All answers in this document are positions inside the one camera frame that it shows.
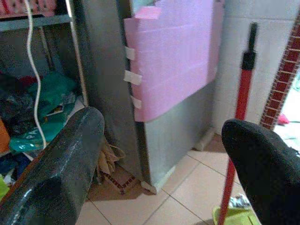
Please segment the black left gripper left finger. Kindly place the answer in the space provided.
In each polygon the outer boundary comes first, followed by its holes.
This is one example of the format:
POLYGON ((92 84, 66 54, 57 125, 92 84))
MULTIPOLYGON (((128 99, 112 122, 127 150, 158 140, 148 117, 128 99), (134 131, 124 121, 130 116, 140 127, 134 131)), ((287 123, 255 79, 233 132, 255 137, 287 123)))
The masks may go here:
POLYGON ((74 225, 93 180, 104 128, 98 109, 77 111, 3 197, 1 224, 74 225))

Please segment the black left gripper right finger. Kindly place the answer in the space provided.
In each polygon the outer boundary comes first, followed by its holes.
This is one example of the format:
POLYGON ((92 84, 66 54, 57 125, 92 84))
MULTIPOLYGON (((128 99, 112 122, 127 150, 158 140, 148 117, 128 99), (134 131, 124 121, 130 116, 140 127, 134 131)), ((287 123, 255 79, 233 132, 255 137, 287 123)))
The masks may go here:
POLYGON ((222 142, 263 225, 300 223, 300 155, 267 128, 230 119, 222 142))

